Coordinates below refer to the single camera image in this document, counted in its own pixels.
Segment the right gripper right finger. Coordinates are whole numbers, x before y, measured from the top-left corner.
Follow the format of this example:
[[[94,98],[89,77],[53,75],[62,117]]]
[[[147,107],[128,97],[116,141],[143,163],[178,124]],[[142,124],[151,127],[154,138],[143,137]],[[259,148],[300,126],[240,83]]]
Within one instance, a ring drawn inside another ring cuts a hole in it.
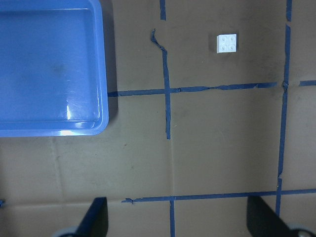
[[[314,237],[304,228],[290,228],[260,196],[249,196],[246,208],[246,226],[253,237]]]

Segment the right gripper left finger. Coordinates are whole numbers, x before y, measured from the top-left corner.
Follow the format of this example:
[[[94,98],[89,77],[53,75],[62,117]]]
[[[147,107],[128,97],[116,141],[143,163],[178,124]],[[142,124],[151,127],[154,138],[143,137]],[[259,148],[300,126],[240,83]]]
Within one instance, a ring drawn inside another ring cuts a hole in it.
[[[79,237],[105,237],[108,233],[108,205],[106,197],[97,197],[75,231]]]

